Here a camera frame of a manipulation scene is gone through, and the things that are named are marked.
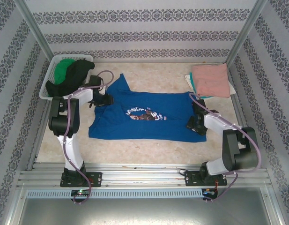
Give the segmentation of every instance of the cable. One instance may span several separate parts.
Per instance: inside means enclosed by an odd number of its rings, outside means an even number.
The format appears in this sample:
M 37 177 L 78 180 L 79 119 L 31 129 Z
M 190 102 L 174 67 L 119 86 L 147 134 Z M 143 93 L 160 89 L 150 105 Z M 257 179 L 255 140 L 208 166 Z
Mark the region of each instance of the cable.
M 73 202 L 74 204 L 78 203 L 79 205 L 82 205 L 83 203 L 85 203 L 89 197 L 90 197 L 90 194 L 91 194 L 91 183 L 89 181 L 89 179 L 87 178 L 87 176 L 85 174 L 83 174 L 72 162 L 71 162 L 71 159 L 68 157 L 67 153 L 66 153 L 66 136 L 68 135 L 68 132 L 69 132 L 69 128 L 70 128 L 70 118 L 71 118 L 71 109 L 70 109 L 70 99 L 73 97 L 73 95 L 83 91 L 83 90 L 88 90 L 88 89 L 93 89 L 93 88 L 101 88 L 103 86 L 107 86 L 109 85 L 110 83 L 112 83 L 112 81 L 114 80 L 114 74 L 110 71 L 110 70 L 103 70 L 101 72 L 98 73 L 97 76 L 99 76 L 101 73 L 104 73 L 104 72 L 108 72 L 108 73 L 111 73 L 112 75 L 112 78 L 111 80 L 108 82 L 108 83 L 105 83 L 105 84 L 102 84 L 102 85 L 99 85 L 99 86 L 92 86 L 92 87 L 86 87 L 86 88 L 79 88 L 78 90 L 74 91 L 73 93 L 71 93 L 69 96 L 68 96 L 68 99 L 67 99 L 67 128 L 66 128 L 66 131 L 64 133 L 64 137 L 63 137 L 63 152 L 64 152 L 64 156 L 65 158 L 67 159 L 67 161 L 70 163 L 70 165 L 73 166 L 73 168 L 80 174 L 82 175 L 82 177 L 84 177 L 88 183 L 88 186 L 89 186 L 89 193 L 87 195 L 87 197 L 82 201 L 82 202 L 76 202 L 75 201 L 75 198 L 76 198 L 76 195 L 74 196 L 74 199 L 73 199 Z
M 101 91 L 101 90 L 103 89 L 103 87 L 104 87 L 104 80 L 102 79 L 102 81 L 103 81 L 103 85 L 102 85 L 102 87 L 100 88 L 100 90 L 98 90 L 98 91 Z
M 230 183 L 230 185 L 222 192 L 221 195 L 219 195 L 217 198 L 215 199 L 211 199 L 207 196 L 204 196 L 204 198 L 207 198 L 209 201 L 206 200 L 206 203 L 213 203 L 215 201 L 217 201 L 218 199 L 220 199 L 222 196 L 224 196 L 228 190 L 231 188 L 231 186 L 233 186 L 233 184 L 236 182 L 237 178 L 238 178 L 238 173 L 234 172 L 234 174 L 236 175 L 236 177 L 234 178 L 234 180 Z
M 186 170 L 186 169 L 180 169 L 180 170 L 178 171 L 178 173 L 179 173 L 180 175 L 184 176 L 184 177 L 185 177 L 185 172 L 189 172 L 189 170 Z
M 202 104 L 200 104 L 198 101 L 196 101 L 193 96 L 200 98 L 199 96 L 197 96 L 194 93 L 189 93 L 189 97 L 191 98 L 191 100 L 193 102 L 195 102 L 197 105 L 199 105 L 201 108 L 203 108 L 204 110 L 206 110 L 208 113 L 212 114 L 213 116 L 217 117 L 218 119 L 220 119 L 223 123 L 225 123 L 228 126 L 231 126 L 235 129 L 237 129 L 238 131 L 240 131 L 240 133 L 242 133 L 249 141 L 250 143 L 252 143 L 252 145 L 254 146 L 254 148 L 256 149 L 257 152 L 257 158 L 258 158 L 258 164 L 255 168 L 253 168 L 252 170 L 236 170 L 236 172 L 238 173 L 252 173 L 255 172 L 257 169 L 259 169 L 261 167 L 261 152 L 259 147 L 257 146 L 256 142 L 246 133 L 244 132 L 240 127 L 236 126 L 235 124 L 232 124 L 231 122 L 229 122 L 228 120 L 226 120 L 225 118 L 223 118 L 222 116 L 219 116 L 218 114 L 210 111 L 209 109 L 207 109 L 206 107 L 204 107 Z M 234 171 L 230 171 L 230 172 L 226 172 L 224 173 L 225 175 L 229 175 L 231 173 L 233 173 Z
M 215 192 L 218 192 L 218 180 L 215 180 Z

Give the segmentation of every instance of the blue t-shirt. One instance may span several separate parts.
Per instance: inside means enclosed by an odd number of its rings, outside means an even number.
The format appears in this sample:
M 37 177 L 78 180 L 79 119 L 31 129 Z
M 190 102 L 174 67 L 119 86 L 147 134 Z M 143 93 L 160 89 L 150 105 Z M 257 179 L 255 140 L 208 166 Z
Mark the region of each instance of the blue t-shirt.
M 189 92 L 179 94 L 130 91 L 123 74 L 107 90 L 114 104 L 95 107 L 89 137 L 99 139 L 161 139 L 204 142 L 187 129 L 193 116 Z

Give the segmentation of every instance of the ventilation grille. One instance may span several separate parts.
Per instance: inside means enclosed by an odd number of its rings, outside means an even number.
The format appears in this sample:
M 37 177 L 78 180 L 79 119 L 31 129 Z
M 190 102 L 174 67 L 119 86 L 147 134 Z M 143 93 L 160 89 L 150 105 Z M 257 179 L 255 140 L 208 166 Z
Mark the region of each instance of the ventilation grille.
M 27 198 L 70 198 L 71 190 L 30 190 Z M 166 190 L 92 190 L 90 198 L 199 198 L 200 188 Z

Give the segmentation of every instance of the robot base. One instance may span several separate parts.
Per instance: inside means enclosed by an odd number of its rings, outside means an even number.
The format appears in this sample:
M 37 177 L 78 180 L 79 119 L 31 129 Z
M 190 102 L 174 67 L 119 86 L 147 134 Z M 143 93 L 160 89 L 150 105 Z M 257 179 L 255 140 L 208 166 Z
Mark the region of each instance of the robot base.
M 204 162 L 200 171 L 185 171 L 185 182 L 186 186 L 226 186 L 226 177 L 222 174 L 210 175 L 207 170 L 207 162 Z
M 222 175 L 214 175 L 205 177 L 203 180 L 199 171 L 187 171 L 185 172 L 186 186 L 215 186 L 218 181 L 218 186 L 226 186 L 227 180 Z
M 89 179 L 92 187 L 100 187 L 102 184 L 101 172 L 86 172 L 85 164 L 83 163 L 80 171 L 86 175 Z M 60 187 L 72 188 L 72 187 L 88 187 L 88 182 L 77 171 L 71 171 L 64 168 L 62 173 Z

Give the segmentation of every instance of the patterned wallpaper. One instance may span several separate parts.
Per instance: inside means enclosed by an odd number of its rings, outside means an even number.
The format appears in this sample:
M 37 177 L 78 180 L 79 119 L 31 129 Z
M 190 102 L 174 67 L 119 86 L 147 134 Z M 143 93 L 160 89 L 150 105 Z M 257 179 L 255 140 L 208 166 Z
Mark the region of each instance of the patterned wallpaper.
M 224 62 L 256 0 L 26 0 L 55 54 Z
M 289 224 L 289 0 L 269 0 L 230 73 Z
M 0 0 L 0 222 L 38 135 L 48 65 L 14 2 Z

